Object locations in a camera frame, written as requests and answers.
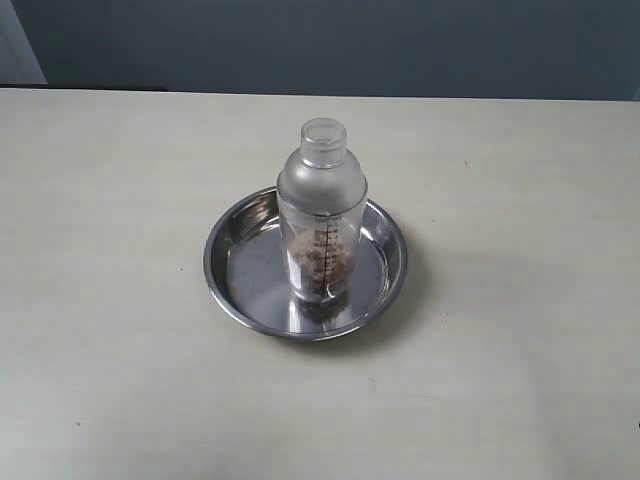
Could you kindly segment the clear plastic shaker bottle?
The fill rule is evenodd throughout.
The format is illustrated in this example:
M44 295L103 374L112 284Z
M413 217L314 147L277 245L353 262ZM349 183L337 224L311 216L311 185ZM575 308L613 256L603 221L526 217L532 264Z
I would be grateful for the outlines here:
M367 194L345 126L331 118L307 121L276 182L286 270L296 297L325 303L347 290Z

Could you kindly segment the round stainless steel tray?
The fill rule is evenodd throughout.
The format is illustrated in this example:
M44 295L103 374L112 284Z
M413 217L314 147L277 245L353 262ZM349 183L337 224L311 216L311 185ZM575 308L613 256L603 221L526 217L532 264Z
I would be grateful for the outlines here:
M268 187L219 218L206 242L203 269L209 291L237 322L264 335L316 342L351 333L380 316L402 289L408 252L393 218L368 201L349 288L327 305L308 304L290 289L276 189Z

